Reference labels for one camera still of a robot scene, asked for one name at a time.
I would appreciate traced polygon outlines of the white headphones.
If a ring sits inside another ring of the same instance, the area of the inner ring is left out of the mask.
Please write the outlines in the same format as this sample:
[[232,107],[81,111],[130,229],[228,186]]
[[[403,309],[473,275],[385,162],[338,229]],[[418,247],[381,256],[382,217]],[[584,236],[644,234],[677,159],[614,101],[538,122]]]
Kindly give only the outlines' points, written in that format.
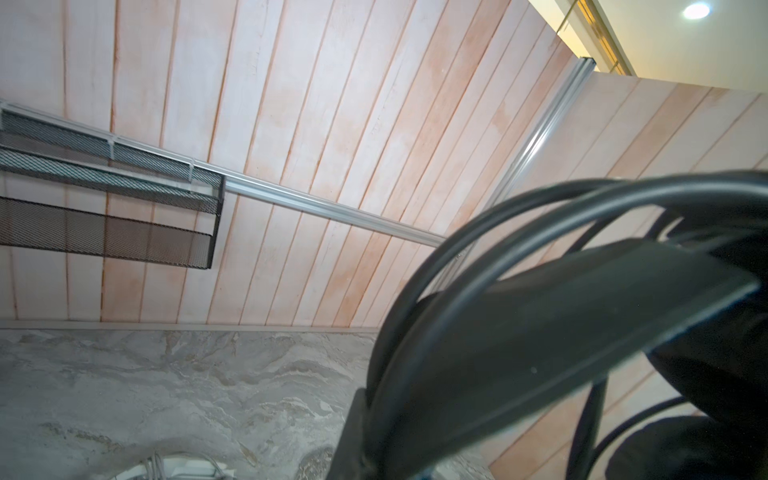
[[115,475],[113,480],[215,480],[236,478],[236,471],[210,456],[179,452],[160,455],[155,452],[133,467]]

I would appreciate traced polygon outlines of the black blue headphones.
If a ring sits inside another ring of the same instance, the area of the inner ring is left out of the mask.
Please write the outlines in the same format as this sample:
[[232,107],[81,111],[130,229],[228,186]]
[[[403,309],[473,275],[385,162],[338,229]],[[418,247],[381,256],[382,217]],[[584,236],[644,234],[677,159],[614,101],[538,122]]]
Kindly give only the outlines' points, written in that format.
[[435,344],[414,346],[415,366],[396,365],[459,249],[426,260],[375,345],[366,437],[380,478],[408,477],[642,351],[718,422],[766,430],[767,234],[755,224],[688,219],[664,242],[625,239],[496,281]]

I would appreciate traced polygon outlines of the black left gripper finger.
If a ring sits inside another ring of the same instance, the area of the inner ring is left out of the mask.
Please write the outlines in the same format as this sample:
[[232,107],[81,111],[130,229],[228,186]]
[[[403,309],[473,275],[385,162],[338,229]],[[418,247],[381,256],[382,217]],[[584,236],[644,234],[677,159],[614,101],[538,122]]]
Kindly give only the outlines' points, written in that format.
[[375,478],[375,462],[365,452],[368,416],[366,391],[358,389],[348,412],[342,434],[326,475],[327,480],[369,480]]

